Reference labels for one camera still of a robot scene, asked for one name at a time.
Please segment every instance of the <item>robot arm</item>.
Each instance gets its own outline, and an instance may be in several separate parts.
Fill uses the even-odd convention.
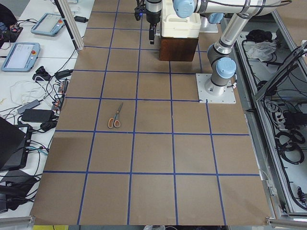
[[[213,69],[211,79],[205,84],[208,93],[218,96],[224,92],[228,81],[236,71],[235,62],[228,57],[237,37],[253,16],[265,15],[277,6],[281,0],[174,0],[173,6],[180,18],[192,13],[234,13],[222,36],[208,50],[208,59]]]
[[[162,0],[137,0],[135,11],[135,19],[139,21],[143,13],[146,14],[146,20],[149,22],[149,41],[154,44],[154,34],[157,24],[161,20]]]

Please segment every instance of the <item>tablet screen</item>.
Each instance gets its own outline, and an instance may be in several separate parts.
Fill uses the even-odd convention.
[[[47,14],[35,30],[50,33],[60,19],[59,15]]]
[[[6,68],[25,68],[33,48],[34,44],[17,44],[15,49],[11,53],[10,59],[6,64]]]

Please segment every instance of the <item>metal base plate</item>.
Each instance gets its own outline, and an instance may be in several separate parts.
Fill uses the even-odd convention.
[[[201,27],[200,33],[218,33],[219,30],[216,24],[208,23],[206,27]]]
[[[198,98],[200,103],[212,103],[212,104],[235,104],[236,98],[234,89],[227,88],[225,92],[220,96],[213,96],[205,90],[205,82],[211,77],[212,74],[196,74]]]

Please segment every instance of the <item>black bag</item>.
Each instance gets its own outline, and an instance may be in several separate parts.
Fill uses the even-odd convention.
[[[2,4],[0,4],[0,22],[3,22],[8,29],[10,29],[10,25],[15,25],[17,23],[17,19],[12,11]]]
[[[272,42],[272,37],[273,35],[270,31],[252,30],[246,36],[246,39],[248,41],[259,43],[259,42],[264,42],[264,41]]]

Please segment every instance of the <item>scissors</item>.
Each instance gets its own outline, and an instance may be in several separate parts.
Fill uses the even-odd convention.
[[[120,104],[118,110],[115,113],[115,116],[111,117],[109,119],[109,122],[107,123],[107,127],[108,128],[119,128],[121,126],[121,123],[120,123],[118,117],[119,117],[119,113],[120,113],[120,110],[121,110],[122,106],[123,106],[123,103]]]

